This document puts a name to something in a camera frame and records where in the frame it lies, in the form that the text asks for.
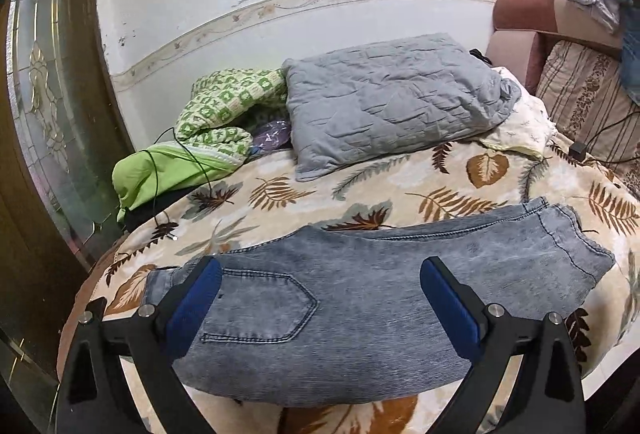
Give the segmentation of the grey blue denim pants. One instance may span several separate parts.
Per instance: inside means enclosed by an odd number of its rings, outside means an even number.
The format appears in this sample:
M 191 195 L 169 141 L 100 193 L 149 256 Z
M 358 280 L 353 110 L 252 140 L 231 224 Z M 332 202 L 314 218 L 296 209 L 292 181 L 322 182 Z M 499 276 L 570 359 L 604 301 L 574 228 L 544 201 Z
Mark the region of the grey blue denim pants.
M 199 391 L 285 407 L 361 404 L 459 380 L 468 366 L 423 294 L 440 258 L 485 302 L 568 315 L 614 266 L 575 211 L 535 199 L 406 228 L 306 226 L 219 257 L 219 294 L 174 362 Z

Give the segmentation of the grey quilted pillow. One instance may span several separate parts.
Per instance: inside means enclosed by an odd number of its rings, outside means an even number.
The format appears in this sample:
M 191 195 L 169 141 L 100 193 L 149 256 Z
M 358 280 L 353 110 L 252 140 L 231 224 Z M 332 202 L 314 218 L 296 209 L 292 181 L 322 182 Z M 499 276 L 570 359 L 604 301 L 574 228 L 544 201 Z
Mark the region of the grey quilted pillow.
M 447 33 L 288 59 L 282 72 L 300 182 L 485 134 L 522 96 Z

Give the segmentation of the beige leaf pattern bedspread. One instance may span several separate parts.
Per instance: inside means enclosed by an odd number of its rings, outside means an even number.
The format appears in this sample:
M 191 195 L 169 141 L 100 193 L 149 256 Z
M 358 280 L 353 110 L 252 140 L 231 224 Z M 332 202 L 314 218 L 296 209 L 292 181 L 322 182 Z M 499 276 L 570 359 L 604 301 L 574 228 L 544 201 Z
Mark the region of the beige leaf pattern bedspread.
M 561 136 L 538 159 L 454 142 L 308 183 L 296 182 L 292 154 L 280 151 L 182 198 L 116 244 L 82 285 L 74 310 L 105 298 L 108 316 L 127 317 L 153 269 L 252 246 L 308 224 L 338 232 L 412 226 L 544 197 L 572 206 L 585 233 L 616 257 L 566 322 L 584 390 L 592 393 L 639 345 L 639 203 L 612 170 L 578 163 L 567 150 Z

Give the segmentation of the black power adapter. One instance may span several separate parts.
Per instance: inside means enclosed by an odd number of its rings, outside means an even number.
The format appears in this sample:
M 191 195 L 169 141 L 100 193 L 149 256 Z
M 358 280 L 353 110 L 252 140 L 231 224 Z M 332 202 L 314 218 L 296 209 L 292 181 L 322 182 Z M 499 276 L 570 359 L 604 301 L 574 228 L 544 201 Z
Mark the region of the black power adapter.
M 568 156 L 577 163 L 582 163 L 587 157 L 587 145 L 582 142 L 573 142 L 567 150 Z

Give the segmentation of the green patterned quilt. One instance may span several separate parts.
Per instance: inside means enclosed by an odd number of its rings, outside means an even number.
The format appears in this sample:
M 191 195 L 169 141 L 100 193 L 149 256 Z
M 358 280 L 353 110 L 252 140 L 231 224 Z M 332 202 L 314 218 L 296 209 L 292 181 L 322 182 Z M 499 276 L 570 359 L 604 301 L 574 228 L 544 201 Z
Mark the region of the green patterned quilt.
M 117 220 L 164 192 L 220 180 L 250 155 L 252 134 L 242 119 L 255 109 L 285 107 L 286 84 L 279 69 L 226 69 L 192 85 L 169 138 L 154 142 L 117 162 L 112 183 Z

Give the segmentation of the striped brown pillow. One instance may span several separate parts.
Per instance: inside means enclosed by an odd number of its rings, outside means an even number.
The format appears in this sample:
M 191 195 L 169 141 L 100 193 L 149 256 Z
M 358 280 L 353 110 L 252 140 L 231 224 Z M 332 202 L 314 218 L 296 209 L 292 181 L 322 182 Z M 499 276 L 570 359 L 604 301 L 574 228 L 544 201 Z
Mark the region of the striped brown pillow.
M 536 96 L 559 132 L 639 193 L 639 106 L 620 85 L 620 63 L 570 41 L 556 42 Z

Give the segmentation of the wooden door with glass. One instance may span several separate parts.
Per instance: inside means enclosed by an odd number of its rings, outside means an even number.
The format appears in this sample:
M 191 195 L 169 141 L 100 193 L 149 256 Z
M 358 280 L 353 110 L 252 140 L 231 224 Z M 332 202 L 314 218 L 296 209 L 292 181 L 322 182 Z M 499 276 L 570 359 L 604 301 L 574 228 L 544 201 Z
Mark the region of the wooden door with glass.
M 96 0 L 6 0 L 1 39 L 1 408 L 47 433 L 66 320 L 120 235 L 111 172 L 129 142 Z

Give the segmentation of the purple patterned cloth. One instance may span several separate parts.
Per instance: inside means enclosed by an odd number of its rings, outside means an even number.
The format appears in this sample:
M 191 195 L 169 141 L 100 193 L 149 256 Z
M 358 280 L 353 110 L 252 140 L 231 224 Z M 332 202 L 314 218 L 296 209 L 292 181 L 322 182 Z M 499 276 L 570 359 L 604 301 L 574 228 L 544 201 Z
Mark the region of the purple patterned cloth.
M 291 122 L 272 120 L 252 131 L 251 157 L 262 157 L 291 147 Z

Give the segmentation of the white fuzzy blanket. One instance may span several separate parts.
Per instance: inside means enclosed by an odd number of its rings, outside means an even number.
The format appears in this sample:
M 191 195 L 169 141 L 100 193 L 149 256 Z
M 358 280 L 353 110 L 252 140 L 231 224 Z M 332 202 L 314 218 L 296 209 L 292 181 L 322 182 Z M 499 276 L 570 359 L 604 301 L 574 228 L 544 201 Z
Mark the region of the white fuzzy blanket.
M 535 160 L 544 158 L 544 148 L 556 134 L 556 125 L 549 119 L 541 99 L 529 94 L 514 74 L 504 67 L 494 68 L 504 80 L 511 81 L 521 91 L 510 116 L 488 134 L 475 137 L 486 148 L 511 151 Z

